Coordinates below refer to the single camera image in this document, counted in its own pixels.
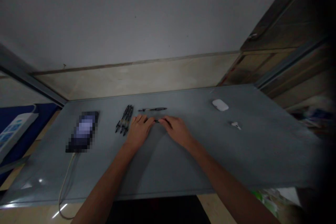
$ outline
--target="person's left hand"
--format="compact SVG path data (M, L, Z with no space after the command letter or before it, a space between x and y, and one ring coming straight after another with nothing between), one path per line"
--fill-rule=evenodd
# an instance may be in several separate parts
M125 144L129 144L131 147L138 150L145 142L149 130L155 124L154 120L154 117L147 119L146 115L141 114L133 117Z

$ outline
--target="forearm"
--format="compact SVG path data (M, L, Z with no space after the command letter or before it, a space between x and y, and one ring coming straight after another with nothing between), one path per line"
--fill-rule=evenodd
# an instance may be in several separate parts
M193 140L186 149L209 178L214 190L238 224L279 223L261 202Z
M120 182L136 151L137 149L127 144L121 147L112 164L86 198L72 223L91 224L106 222Z

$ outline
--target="hand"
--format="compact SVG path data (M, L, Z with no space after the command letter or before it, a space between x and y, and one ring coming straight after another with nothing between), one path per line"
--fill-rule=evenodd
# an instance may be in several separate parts
M159 123L166 128L170 137L184 148L188 149L195 141L181 118L166 115Z
M125 144L129 144L131 147L138 150L145 142L149 130L154 124L154 117L147 119L146 115L141 114L133 117Z

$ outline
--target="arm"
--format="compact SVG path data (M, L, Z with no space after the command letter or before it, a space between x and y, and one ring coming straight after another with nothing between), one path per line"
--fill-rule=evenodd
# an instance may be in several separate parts
M153 117L148 120L145 115L133 117L127 140L86 198L73 219L73 224L106 222L127 166L144 143L153 124L155 124Z
M238 224L279 223L270 211L226 171L190 134L181 118L165 116L159 122L171 138L183 146L209 178L222 203Z

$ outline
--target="blue cloth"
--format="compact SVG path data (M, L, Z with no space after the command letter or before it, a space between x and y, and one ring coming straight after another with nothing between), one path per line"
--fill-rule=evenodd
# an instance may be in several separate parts
M14 120L15 117L23 113L31 113L33 109L33 105L0 108L0 133ZM57 109L58 106L54 103L36 104L36 110L34 113L38 113L38 117L23 133L16 145L14 145L14 147L8 152L0 164L0 167L23 157ZM0 174L0 186L4 183L10 173L11 171Z

